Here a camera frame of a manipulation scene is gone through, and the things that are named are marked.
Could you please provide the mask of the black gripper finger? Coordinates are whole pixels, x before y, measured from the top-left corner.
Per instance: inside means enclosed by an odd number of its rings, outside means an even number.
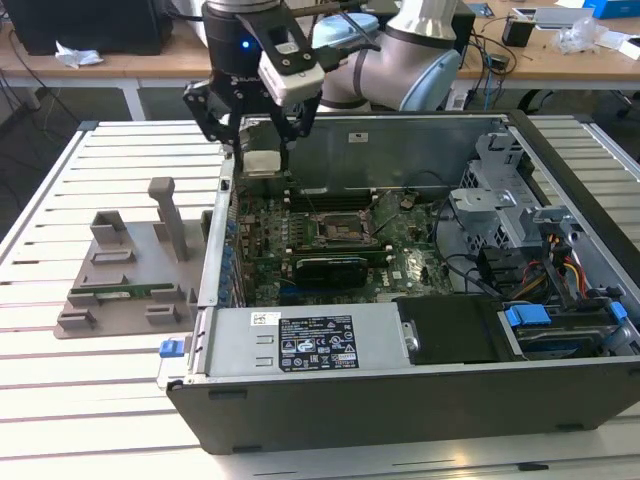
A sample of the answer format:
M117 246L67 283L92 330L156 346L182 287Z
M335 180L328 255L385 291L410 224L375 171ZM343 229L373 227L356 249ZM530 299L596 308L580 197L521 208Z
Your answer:
M213 89L213 81L189 83L183 92L183 101L191 112L205 138L218 142L223 151L235 162L235 171L241 171L244 159L240 140L240 124L244 97L228 96Z
M309 136L320 105L321 94L297 104L297 115L293 122L288 120L285 109L272 103L268 110L269 117L280 138L280 170L289 170L289 151L295 147L299 138Z

